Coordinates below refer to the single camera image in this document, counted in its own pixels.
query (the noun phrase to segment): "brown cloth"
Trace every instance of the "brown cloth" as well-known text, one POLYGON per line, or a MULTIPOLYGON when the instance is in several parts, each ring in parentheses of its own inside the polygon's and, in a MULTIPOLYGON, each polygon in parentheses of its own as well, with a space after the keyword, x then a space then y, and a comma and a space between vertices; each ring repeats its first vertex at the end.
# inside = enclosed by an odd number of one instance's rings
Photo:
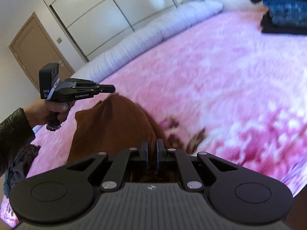
POLYGON ((153 118, 139 105, 118 94, 100 101, 93 108, 76 113, 77 129, 67 164, 98 152, 110 156, 148 142, 149 166, 154 168, 156 140, 166 137, 153 118))

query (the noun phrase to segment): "finger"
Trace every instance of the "finger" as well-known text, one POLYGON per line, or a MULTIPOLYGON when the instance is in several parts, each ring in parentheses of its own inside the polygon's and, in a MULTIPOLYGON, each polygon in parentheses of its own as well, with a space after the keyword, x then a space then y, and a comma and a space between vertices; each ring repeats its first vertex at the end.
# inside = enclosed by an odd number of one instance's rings
POLYGON ((46 100, 46 108, 47 110, 51 112, 63 113, 63 112, 68 111, 69 106, 66 103, 56 103, 56 102, 46 100))
POLYGON ((63 123, 67 120, 68 113, 60 113, 58 115, 58 120, 63 123))
POLYGON ((71 101, 68 103, 69 109, 71 109, 75 105, 76 101, 71 101))

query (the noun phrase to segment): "pink blanket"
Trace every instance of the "pink blanket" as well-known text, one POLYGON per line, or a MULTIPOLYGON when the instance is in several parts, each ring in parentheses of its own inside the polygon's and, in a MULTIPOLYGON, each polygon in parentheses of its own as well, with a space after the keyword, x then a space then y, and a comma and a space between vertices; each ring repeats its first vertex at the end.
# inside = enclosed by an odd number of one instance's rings
MULTIPOLYGON (((261 34, 262 12, 213 17, 160 44, 103 81, 142 105, 169 140, 207 151, 284 182, 307 183, 307 37, 261 34)), ((57 132, 41 129, 28 176, 66 163, 76 111, 106 95, 76 102, 57 132)), ((17 223, 6 198, 1 217, 17 223)))

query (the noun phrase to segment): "blue fabric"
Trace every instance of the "blue fabric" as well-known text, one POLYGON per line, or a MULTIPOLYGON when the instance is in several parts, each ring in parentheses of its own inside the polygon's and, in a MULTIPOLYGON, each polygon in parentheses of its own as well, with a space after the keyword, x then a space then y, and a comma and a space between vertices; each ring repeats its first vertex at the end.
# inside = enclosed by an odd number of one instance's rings
POLYGON ((307 27, 307 2, 298 0, 264 0, 272 23, 277 26, 307 27))

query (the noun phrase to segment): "circular pad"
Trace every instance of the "circular pad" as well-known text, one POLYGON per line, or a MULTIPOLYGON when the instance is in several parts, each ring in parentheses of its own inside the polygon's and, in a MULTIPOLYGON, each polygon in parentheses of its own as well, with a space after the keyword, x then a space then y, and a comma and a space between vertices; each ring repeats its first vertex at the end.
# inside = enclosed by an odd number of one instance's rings
POLYGON ((42 182, 31 190, 33 198, 41 202, 50 202, 61 199, 67 193, 67 188, 60 182, 42 182))
POLYGON ((237 197, 247 203, 263 203, 272 195, 271 190, 265 185, 249 182, 235 189, 237 197))
POLYGON ((85 213, 93 202, 94 191, 87 176, 65 168, 25 179, 10 192, 17 217, 35 224, 70 221, 85 213))

